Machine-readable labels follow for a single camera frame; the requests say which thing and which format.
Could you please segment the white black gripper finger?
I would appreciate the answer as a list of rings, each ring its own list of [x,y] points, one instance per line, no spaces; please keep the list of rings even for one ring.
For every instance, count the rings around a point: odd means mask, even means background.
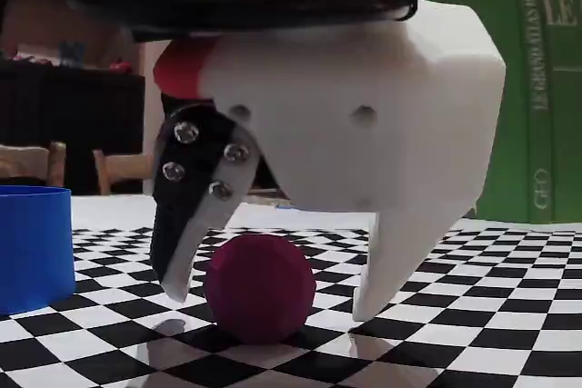
[[[184,106],[162,124],[150,260],[169,298],[186,299],[198,246],[209,230],[226,226],[252,187],[260,158],[255,138],[212,106]]]

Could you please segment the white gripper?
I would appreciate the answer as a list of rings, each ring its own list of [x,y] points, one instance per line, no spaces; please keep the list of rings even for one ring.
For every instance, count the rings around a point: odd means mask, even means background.
[[[462,214],[481,195],[506,65],[478,15],[174,41],[153,75],[243,122],[292,204]]]

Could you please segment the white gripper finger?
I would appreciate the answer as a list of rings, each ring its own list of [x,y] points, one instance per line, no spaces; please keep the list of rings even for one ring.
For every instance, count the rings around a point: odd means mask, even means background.
[[[369,219],[366,265],[353,293],[353,320],[379,315],[436,243],[470,209],[362,212]]]

